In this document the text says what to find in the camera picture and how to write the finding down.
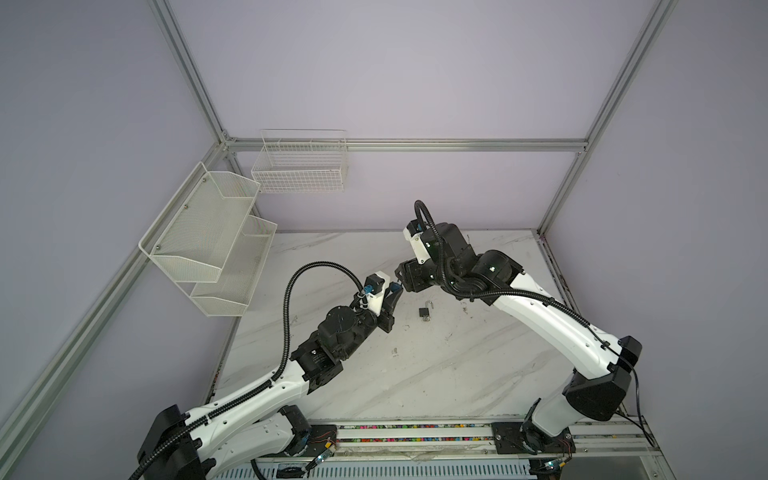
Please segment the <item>black padlock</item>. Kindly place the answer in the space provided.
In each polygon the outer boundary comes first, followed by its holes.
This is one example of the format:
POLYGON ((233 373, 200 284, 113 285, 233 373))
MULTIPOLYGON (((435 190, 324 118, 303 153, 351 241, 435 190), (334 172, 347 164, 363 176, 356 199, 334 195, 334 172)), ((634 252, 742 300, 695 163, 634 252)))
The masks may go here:
POLYGON ((423 322, 430 322, 431 321, 431 313, 432 313, 432 305, 427 302, 424 307, 420 307, 418 309, 419 318, 423 322))

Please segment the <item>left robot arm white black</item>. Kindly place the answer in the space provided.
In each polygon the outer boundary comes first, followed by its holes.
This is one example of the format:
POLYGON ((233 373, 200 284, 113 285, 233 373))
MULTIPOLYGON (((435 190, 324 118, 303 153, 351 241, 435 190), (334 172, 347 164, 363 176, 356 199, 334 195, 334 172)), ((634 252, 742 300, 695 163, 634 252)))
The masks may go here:
POLYGON ((305 451, 312 427, 297 403, 328 384, 377 329, 390 332, 402 287, 366 286, 331 309, 276 371, 192 408, 161 411, 137 454, 134 479, 213 479, 247 461, 305 451))

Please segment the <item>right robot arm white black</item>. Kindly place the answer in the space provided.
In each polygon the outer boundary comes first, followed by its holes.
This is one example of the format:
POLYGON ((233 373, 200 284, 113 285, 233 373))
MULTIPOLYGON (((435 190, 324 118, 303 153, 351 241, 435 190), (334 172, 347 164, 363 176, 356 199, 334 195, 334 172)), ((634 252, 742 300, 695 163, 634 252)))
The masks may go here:
POLYGON ((409 292, 437 286, 458 300, 480 300, 522 322, 572 364, 561 390, 531 406, 520 426, 525 451, 543 452, 572 424, 608 421, 630 389, 642 345, 595 327, 550 296, 499 250, 476 253, 454 224, 412 220, 403 230, 414 259, 395 273, 409 292))

